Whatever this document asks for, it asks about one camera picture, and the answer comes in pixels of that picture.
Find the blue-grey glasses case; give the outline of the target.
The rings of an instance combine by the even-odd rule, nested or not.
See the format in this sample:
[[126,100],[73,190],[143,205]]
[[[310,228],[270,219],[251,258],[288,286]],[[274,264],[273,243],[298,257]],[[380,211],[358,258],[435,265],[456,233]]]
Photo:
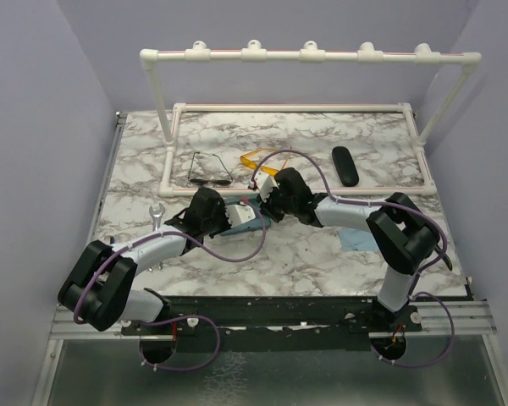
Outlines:
[[[226,206],[232,206],[237,205],[240,203],[241,197],[229,197],[224,200]],[[222,236],[231,236],[236,235],[240,233],[247,233],[247,232],[254,232],[258,230],[262,230],[262,221],[265,222],[266,228],[271,227],[271,220],[269,217],[262,215],[256,216],[254,219],[250,220],[249,222],[246,222],[244,224],[241,224],[240,226],[232,227],[229,230],[226,230],[225,232],[222,232]]]

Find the black wire-frame sunglasses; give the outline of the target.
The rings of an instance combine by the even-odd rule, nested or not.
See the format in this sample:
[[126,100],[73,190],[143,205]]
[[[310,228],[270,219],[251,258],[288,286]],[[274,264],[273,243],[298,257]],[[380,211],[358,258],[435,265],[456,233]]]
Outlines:
[[[203,175],[196,175],[194,173],[194,166],[197,163],[197,159],[203,156],[212,156],[214,157],[218,163],[220,164],[220,167],[224,170],[224,175],[217,176],[217,175],[209,175],[209,174],[203,174]],[[208,154],[206,152],[201,151],[195,151],[192,153],[191,159],[190,159],[190,167],[189,171],[187,173],[187,178],[190,184],[194,184],[195,186],[207,186],[209,184],[213,186],[222,186],[222,187],[229,187],[234,182],[234,177],[230,170],[224,165],[224,161],[222,158],[217,154]]]

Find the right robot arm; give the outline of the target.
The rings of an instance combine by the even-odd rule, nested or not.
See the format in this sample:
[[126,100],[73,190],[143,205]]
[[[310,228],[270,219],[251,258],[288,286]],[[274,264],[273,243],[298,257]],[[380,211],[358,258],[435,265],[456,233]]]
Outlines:
[[390,331],[402,321],[402,309],[419,278],[421,265],[440,253],[442,232],[402,193],[386,200],[339,200],[327,193],[314,194],[292,167],[275,176],[258,174],[251,187],[258,190],[262,214],[274,222],[295,217],[316,228],[340,227],[369,232],[387,269],[372,310],[373,324]]

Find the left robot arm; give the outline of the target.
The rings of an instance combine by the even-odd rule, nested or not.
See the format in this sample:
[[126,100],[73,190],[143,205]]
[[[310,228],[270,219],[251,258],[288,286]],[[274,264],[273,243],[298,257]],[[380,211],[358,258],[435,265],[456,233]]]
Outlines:
[[59,289],[58,302],[74,313],[75,321],[105,331],[126,310],[137,274],[229,229],[224,199],[202,187],[188,207],[146,236],[115,245],[89,243]]

